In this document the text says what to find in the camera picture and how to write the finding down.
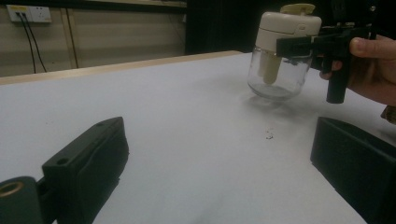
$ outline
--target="electrical outlet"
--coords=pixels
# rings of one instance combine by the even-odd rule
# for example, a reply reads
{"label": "electrical outlet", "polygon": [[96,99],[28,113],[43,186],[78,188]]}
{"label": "electrical outlet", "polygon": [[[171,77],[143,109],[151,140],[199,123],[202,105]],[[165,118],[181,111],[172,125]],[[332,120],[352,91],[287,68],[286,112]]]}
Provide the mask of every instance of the electrical outlet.
{"label": "electrical outlet", "polygon": [[11,21],[21,21],[21,18],[18,16],[17,13],[24,13],[26,15],[26,19],[28,21],[32,20],[32,15],[30,14],[29,7],[26,6],[15,6],[15,5],[7,5],[9,18]]}
{"label": "electrical outlet", "polygon": [[33,22],[51,22],[50,9],[47,7],[29,7]]}

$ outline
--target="wall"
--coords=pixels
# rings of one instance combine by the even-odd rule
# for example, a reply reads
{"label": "wall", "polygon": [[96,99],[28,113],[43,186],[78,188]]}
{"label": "wall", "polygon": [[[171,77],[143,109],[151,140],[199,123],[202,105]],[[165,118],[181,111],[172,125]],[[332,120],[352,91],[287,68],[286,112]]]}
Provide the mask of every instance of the wall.
{"label": "wall", "polygon": [[[30,23],[48,71],[184,54],[183,15],[64,8],[50,14],[52,23]],[[0,30],[0,77],[33,74],[26,33],[6,6],[0,6]],[[35,65],[44,72],[36,54]]]}

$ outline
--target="human hand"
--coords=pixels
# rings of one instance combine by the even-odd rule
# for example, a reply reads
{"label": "human hand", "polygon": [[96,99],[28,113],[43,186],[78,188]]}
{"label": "human hand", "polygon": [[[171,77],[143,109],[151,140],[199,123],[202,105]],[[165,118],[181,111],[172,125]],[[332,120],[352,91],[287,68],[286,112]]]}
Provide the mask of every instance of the human hand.
{"label": "human hand", "polygon": [[[378,35],[376,40],[353,38],[348,87],[359,95],[384,105],[396,106],[396,41]],[[332,70],[342,63],[335,61]],[[321,74],[329,79],[332,73]]]}

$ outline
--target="white tabletop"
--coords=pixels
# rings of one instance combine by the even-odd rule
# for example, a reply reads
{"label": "white tabletop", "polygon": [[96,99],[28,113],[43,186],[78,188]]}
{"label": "white tabletop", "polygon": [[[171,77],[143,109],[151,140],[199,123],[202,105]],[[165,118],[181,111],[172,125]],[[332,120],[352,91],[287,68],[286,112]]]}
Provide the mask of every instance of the white tabletop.
{"label": "white tabletop", "polygon": [[131,156],[94,223],[362,224],[309,160],[318,116],[395,145],[383,105],[352,91],[271,103],[248,87],[251,54],[0,86],[0,181],[41,165],[103,119],[123,116]]}

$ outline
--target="glass jar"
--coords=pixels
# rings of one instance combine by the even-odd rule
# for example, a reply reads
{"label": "glass jar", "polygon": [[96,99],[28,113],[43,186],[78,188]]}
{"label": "glass jar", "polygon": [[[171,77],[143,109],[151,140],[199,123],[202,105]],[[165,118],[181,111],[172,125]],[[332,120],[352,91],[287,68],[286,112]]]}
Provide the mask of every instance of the glass jar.
{"label": "glass jar", "polygon": [[255,47],[247,83],[257,95],[285,101],[300,93],[311,57],[278,58],[270,51]]}

